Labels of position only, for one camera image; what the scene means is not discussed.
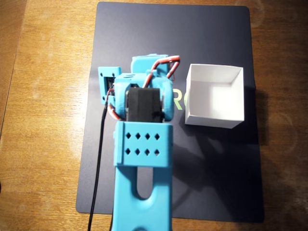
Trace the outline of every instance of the blue 3d-printed part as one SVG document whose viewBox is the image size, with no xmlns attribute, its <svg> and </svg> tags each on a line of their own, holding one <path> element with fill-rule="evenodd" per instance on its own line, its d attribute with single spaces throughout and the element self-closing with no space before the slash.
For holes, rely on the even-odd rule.
<svg viewBox="0 0 308 231">
<path fill-rule="evenodd" d="M 172 125 L 117 122 L 112 231 L 172 230 Z M 153 167 L 153 191 L 137 192 L 137 167 Z"/>
<path fill-rule="evenodd" d="M 99 67 L 101 101 L 114 87 L 108 103 L 126 118 L 127 96 L 131 87 L 142 88 L 153 64 L 168 55 L 150 54 L 132 58 L 131 73 L 121 73 L 120 67 Z M 153 71 L 149 88 L 160 89 L 160 101 L 165 121 L 174 115 L 172 82 L 167 78 L 169 66 L 162 64 Z M 115 202 L 112 231 L 172 230 L 172 146 L 173 127 L 164 123 L 124 122 L 116 124 Z M 153 191 L 149 198 L 137 192 L 137 168 L 153 167 Z"/>
</svg>

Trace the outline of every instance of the green letter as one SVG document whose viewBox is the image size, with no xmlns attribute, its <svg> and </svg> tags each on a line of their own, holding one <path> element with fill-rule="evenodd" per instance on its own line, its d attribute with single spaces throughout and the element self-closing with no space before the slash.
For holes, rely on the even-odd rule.
<svg viewBox="0 0 308 231">
<path fill-rule="evenodd" d="M 178 94 L 177 98 L 174 98 L 173 101 L 174 101 L 176 107 L 178 108 L 178 110 L 182 110 L 182 107 L 181 107 L 181 105 L 179 103 L 179 101 L 182 99 L 182 92 L 179 89 L 175 89 L 174 88 L 173 89 L 173 93 L 177 93 Z"/>
</svg>

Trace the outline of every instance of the red wire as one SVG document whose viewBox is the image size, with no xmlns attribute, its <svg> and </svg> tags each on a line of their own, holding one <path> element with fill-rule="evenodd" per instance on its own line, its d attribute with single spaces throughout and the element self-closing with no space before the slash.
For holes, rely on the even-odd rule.
<svg viewBox="0 0 308 231">
<path fill-rule="evenodd" d="M 170 78 L 180 64 L 180 57 L 178 55 L 176 55 L 176 56 L 169 56 L 167 58 L 162 58 L 162 59 L 156 60 L 156 62 L 152 66 L 152 69 L 151 69 L 148 77 L 145 80 L 145 83 L 143 85 L 144 88 L 147 88 L 149 86 L 151 79 L 152 79 L 152 76 L 153 76 L 153 70 L 155 70 L 160 64 L 167 64 L 167 63 L 174 63 L 174 65 L 172 66 L 172 68 L 170 69 L 170 71 L 167 74 L 167 78 Z"/>
<path fill-rule="evenodd" d="M 175 81 L 175 74 L 173 73 L 173 78 L 171 79 L 171 81 Z"/>
<path fill-rule="evenodd" d="M 110 89 L 107 91 L 106 103 L 108 103 L 108 96 L 109 96 L 109 94 L 110 94 L 112 91 L 115 91 L 115 89 L 110 88 Z M 116 119 L 116 120 L 121 120 L 121 118 L 120 118 L 119 115 L 115 112 L 115 109 L 114 109 L 114 107 L 113 107 L 111 104 L 108 105 L 108 112 L 109 112 L 109 114 L 110 114 L 114 119 Z"/>
</svg>

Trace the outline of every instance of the open white box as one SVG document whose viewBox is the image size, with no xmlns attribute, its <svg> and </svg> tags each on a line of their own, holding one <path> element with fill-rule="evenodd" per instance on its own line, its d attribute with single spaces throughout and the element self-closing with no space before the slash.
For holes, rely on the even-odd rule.
<svg viewBox="0 0 308 231">
<path fill-rule="evenodd" d="M 233 128 L 244 121 L 242 67 L 191 64 L 186 94 L 185 124 Z"/>
</svg>

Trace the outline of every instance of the wooden surface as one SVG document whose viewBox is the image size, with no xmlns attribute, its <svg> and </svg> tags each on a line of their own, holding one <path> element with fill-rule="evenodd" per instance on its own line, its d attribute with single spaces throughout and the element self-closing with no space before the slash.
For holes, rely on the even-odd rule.
<svg viewBox="0 0 308 231">
<path fill-rule="evenodd" d="M 143 2 L 247 5 L 251 13 L 265 222 L 173 219 L 173 230 L 308 230 L 306 0 Z M 14 52 L 6 60 L 13 77 L 0 140 L 0 231 L 86 230 L 89 216 L 75 200 L 96 4 L 27 1 L 14 67 Z M 4 17 L 1 29 L 18 30 Z M 108 230 L 110 218 L 95 215 L 92 230 Z"/>
<path fill-rule="evenodd" d="M 26 0 L 0 1 L 0 134 Z"/>
</svg>

